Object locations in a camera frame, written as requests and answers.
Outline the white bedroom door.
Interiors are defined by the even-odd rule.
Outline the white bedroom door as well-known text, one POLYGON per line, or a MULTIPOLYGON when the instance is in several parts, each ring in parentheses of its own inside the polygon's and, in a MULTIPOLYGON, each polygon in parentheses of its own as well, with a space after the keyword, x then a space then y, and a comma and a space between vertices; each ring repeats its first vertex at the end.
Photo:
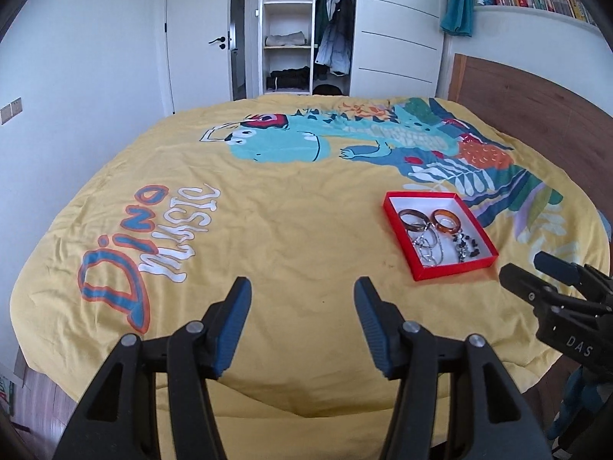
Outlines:
POLYGON ((175 112, 228 102, 229 0, 166 0, 166 51, 175 112))

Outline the red jewelry box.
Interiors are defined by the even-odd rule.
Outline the red jewelry box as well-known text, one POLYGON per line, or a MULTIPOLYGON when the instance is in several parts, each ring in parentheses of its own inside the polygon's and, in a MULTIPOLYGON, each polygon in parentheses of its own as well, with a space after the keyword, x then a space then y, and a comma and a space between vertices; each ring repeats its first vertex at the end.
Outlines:
POLYGON ((415 280, 488 268, 499 257, 484 228, 455 193, 389 191, 382 207, 415 280), (461 230, 456 235, 443 234, 431 222, 426 232, 407 232, 398 217, 403 209, 419 210, 429 218, 435 209, 449 210, 459 217, 461 230))

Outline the amber resin bangle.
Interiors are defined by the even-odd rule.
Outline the amber resin bangle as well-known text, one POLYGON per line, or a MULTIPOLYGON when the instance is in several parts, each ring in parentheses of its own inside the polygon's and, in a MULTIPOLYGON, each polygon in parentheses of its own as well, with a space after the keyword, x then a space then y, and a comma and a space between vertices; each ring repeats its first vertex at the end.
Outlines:
POLYGON ((461 221, 453 212, 446 209, 435 209, 430 220, 434 227, 443 234, 456 235, 461 230, 461 221))

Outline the wooden headboard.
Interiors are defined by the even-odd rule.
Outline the wooden headboard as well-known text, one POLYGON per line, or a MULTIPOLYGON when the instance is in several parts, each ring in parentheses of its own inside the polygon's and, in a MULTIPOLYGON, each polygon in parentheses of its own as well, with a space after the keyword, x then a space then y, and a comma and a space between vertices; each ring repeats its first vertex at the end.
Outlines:
POLYGON ((456 54, 448 99, 564 169, 612 217, 612 117, 574 92, 515 67, 456 54))

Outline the white open wardrobe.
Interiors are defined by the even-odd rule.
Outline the white open wardrobe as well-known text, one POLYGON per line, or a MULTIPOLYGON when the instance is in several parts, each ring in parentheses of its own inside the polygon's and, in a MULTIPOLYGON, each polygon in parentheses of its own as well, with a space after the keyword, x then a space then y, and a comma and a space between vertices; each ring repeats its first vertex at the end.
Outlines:
MULTIPOLYGON (((350 71, 333 78, 344 95, 432 97, 438 89, 446 0, 352 0, 350 71)), ((316 65, 316 0, 259 0, 258 92, 273 72, 316 65)))

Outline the dark brown large bangle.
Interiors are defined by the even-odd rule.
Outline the dark brown large bangle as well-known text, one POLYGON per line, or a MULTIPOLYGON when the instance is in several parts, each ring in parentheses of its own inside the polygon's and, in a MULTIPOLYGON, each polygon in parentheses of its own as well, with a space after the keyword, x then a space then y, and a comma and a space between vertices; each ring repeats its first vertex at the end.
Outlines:
POLYGON ((398 217, 407 232, 422 233, 431 227, 430 218, 416 209, 403 209, 398 212, 398 217))

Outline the yellow dinosaur print duvet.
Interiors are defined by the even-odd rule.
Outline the yellow dinosaur print duvet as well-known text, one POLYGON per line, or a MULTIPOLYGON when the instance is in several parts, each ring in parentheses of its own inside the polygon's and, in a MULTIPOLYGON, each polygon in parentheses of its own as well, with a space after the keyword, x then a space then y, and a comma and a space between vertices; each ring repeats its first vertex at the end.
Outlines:
POLYGON ((79 399, 123 334, 172 334, 245 276, 246 326, 209 386, 229 458, 374 459, 397 386, 355 312, 366 276, 434 334, 484 335, 530 388, 558 358, 531 309, 496 267, 414 280, 382 207, 405 190, 457 194, 500 264, 610 265, 587 194, 473 109, 264 95, 162 120, 56 216, 10 299, 28 366, 79 399))

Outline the teal curtain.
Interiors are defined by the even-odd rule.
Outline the teal curtain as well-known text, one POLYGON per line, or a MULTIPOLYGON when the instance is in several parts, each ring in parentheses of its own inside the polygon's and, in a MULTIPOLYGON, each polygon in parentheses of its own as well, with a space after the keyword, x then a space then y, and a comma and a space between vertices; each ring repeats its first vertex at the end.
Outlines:
POLYGON ((447 0, 441 28, 447 35, 469 38, 474 30, 475 0, 447 0))

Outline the wall light switch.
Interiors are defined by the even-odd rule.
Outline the wall light switch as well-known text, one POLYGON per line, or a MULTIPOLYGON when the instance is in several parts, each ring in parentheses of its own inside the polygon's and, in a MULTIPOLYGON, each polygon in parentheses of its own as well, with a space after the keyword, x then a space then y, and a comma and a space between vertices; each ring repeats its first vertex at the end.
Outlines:
POLYGON ((20 114, 23 111, 22 99, 17 98, 13 102, 3 106, 1 108, 1 123, 4 125, 9 122, 16 115, 20 114))

